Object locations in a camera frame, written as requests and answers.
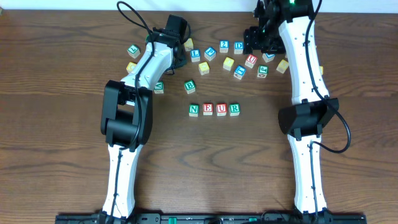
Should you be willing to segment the yellow O block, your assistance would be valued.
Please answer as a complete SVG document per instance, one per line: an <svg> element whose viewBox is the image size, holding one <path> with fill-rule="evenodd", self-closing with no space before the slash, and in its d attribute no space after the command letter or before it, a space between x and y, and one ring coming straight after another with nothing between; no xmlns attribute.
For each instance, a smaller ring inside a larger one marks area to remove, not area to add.
<svg viewBox="0 0 398 224"><path fill-rule="evenodd" d="M210 67L207 62L202 62L198 64L198 69L201 75L206 75L210 72Z"/></svg>

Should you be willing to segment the green R block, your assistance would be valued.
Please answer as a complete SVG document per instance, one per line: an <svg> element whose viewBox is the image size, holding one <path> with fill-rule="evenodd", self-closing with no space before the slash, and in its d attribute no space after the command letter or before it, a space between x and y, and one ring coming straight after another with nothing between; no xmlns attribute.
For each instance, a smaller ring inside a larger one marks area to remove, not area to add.
<svg viewBox="0 0 398 224"><path fill-rule="evenodd" d="M239 116L240 115L240 105L239 103L233 103L229 105L229 115L230 116Z"/></svg>

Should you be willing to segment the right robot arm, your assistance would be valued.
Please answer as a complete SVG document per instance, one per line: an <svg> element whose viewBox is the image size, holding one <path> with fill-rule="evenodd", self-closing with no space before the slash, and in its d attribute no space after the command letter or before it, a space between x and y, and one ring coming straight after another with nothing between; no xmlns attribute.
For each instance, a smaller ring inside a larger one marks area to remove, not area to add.
<svg viewBox="0 0 398 224"><path fill-rule="evenodd" d="M244 31L244 54L286 54L292 104L278 112L289 141L295 171L294 209L301 221L319 222L327 210L323 195L320 149L324 127L338 114L323 81L315 43L318 9L311 1L258 1L258 26Z"/></svg>

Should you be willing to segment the red E block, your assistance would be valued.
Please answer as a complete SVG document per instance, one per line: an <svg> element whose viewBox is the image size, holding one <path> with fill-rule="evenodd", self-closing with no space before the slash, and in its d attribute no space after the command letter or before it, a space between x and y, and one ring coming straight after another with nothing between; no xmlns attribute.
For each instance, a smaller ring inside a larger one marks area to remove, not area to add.
<svg viewBox="0 0 398 224"><path fill-rule="evenodd" d="M212 103L204 103L203 104L203 115L204 116L212 116L213 115L213 104Z"/></svg>

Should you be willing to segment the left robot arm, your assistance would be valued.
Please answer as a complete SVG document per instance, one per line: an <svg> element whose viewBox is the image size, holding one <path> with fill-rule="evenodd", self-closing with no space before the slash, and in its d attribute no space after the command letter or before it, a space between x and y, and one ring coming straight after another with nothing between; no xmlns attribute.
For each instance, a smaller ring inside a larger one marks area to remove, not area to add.
<svg viewBox="0 0 398 224"><path fill-rule="evenodd" d="M186 64L187 27L185 19L169 15L165 28L147 36L144 55L132 72L104 88L101 133L108 143L110 167L99 223L126 223L134 211L137 162L152 131L153 91L165 72Z"/></svg>

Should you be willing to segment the blue L block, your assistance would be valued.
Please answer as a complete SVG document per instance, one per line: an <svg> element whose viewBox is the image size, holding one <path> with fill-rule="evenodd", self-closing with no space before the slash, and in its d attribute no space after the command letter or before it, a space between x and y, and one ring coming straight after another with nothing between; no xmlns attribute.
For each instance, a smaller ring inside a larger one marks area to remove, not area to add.
<svg viewBox="0 0 398 224"><path fill-rule="evenodd" d="M191 61L192 62L199 62L201 60L200 50L199 49L192 49L190 51Z"/></svg>

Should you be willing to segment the green N block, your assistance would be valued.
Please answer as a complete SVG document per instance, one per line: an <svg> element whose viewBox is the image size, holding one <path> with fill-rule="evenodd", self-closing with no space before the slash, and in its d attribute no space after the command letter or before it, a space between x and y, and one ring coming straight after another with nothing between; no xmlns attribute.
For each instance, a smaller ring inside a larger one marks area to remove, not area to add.
<svg viewBox="0 0 398 224"><path fill-rule="evenodd" d="M200 107L196 104L190 104L188 108L188 115L191 117L198 117Z"/></svg>

